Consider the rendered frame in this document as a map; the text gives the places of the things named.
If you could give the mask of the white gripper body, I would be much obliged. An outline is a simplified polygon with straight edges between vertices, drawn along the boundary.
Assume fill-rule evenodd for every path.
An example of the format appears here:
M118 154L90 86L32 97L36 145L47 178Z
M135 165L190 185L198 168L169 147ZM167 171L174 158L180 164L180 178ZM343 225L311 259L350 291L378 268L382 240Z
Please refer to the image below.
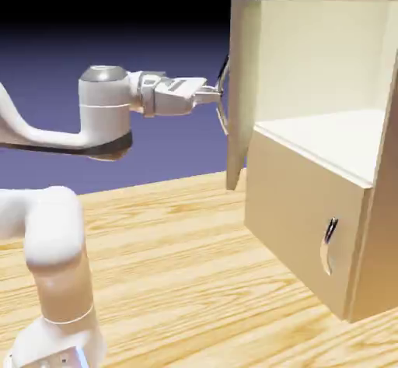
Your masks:
M155 115L185 115L195 106L195 93L207 85L206 78L162 77L155 87Z

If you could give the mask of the beige cabinet door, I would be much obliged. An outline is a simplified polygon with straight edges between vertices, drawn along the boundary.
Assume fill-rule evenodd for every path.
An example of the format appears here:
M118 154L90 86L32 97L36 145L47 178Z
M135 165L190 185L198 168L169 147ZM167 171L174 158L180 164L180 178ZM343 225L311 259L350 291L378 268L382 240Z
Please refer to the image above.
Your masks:
M226 188L234 190L253 131L260 49L260 1L232 0Z

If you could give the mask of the beige wooden cabinet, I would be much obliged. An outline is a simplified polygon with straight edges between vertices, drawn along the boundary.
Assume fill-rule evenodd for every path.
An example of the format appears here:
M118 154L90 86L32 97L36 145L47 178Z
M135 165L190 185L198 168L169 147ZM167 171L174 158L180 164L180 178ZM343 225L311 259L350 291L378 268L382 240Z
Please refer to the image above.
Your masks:
M350 322L398 307L398 0L262 0L253 133L370 195Z

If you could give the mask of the beige cabinet drawer front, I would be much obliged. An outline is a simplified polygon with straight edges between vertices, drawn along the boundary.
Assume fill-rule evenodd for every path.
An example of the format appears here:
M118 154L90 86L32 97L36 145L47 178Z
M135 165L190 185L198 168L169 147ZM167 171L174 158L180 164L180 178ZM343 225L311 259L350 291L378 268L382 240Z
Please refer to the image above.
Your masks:
M348 180L254 132L246 169L245 225L329 309L348 318L357 240L370 188ZM332 274L319 249L332 217Z

